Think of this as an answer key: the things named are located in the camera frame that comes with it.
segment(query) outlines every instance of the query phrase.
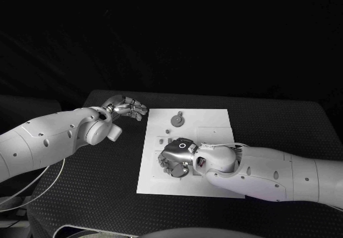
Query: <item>dark backdrop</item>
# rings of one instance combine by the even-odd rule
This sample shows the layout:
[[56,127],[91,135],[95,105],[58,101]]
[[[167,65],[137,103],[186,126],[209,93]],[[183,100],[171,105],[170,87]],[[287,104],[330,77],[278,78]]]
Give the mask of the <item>dark backdrop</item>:
[[315,101],[340,138],[343,6],[1,2],[0,94],[94,89]]

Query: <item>white paper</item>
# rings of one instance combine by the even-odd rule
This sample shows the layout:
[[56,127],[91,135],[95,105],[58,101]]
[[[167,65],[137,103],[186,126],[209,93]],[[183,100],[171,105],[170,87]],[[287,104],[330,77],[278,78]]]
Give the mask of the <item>white paper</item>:
[[[170,120],[179,111],[183,113],[184,124],[174,127]],[[150,109],[137,193],[243,198],[243,195],[216,188],[206,178],[193,173],[192,166],[183,178],[173,178],[163,172],[158,154],[168,143],[168,138],[179,137],[193,140],[197,145],[202,142],[213,144],[235,142],[228,110]]]

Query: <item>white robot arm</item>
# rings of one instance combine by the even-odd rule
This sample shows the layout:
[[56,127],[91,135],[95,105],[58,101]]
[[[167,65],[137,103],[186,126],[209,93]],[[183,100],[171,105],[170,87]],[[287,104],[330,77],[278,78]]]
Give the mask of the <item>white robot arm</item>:
[[39,117],[0,135],[0,182],[69,157],[83,145],[105,137],[115,141],[119,115],[141,120],[147,108],[131,98],[111,97],[101,107],[81,108]]
[[343,208],[341,161],[249,146],[236,149],[202,143],[197,147],[179,138],[166,146],[158,162],[170,176],[186,176],[190,165],[213,186],[262,200],[313,201]]

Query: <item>table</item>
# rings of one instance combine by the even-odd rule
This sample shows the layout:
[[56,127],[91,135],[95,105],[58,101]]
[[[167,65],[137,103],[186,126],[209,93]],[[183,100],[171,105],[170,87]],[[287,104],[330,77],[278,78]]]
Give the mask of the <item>table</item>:
[[[320,105],[314,102],[124,91],[92,91],[85,107],[101,106],[122,94],[148,108],[228,109],[235,141],[303,157],[343,159],[343,145]],[[117,142],[105,139],[66,159],[60,178],[29,206],[34,238],[53,235],[65,224],[143,235],[181,227],[236,230],[262,237],[341,237],[343,212],[314,202],[268,202],[137,194],[147,117],[121,117]],[[33,197],[50,185],[60,169],[42,177]]]

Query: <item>robotic hand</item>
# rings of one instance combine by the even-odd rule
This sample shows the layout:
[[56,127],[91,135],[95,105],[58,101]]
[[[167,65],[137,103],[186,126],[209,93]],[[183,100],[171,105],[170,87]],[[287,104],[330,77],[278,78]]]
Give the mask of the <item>robotic hand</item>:
[[27,121],[0,135],[0,182],[55,164],[105,137],[115,141],[122,130],[112,121],[119,115],[140,121],[145,113],[147,107],[138,101],[117,95],[101,107],[59,112]]
[[343,162],[307,159],[268,148],[241,148],[179,138],[158,156],[164,172],[176,178],[189,167],[209,183],[266,201],[313,201],[343,208]]

